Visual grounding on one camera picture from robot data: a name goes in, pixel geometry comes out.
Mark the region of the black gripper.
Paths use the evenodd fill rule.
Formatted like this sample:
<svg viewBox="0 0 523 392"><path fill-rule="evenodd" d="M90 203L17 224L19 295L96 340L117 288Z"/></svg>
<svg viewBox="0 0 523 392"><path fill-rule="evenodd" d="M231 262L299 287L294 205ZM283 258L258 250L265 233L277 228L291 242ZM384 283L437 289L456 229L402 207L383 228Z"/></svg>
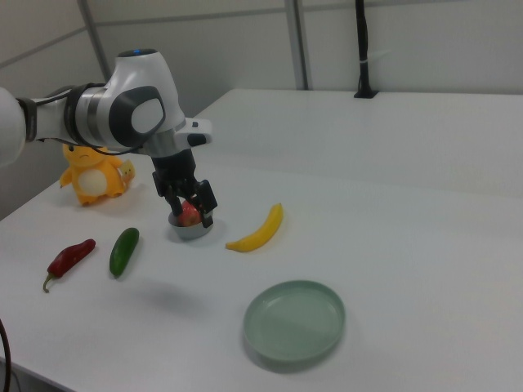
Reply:
<svg viewBox="0 0 523 392"><path fill-rule="evenodd" d="M170 157L152 158L152 162L157 192L167 201L173 216L178 217L183 213L183 198L201 213L202 226L210 228L217 200L209 181L195 178L196 164L192 151L185 149Z"/></svg>

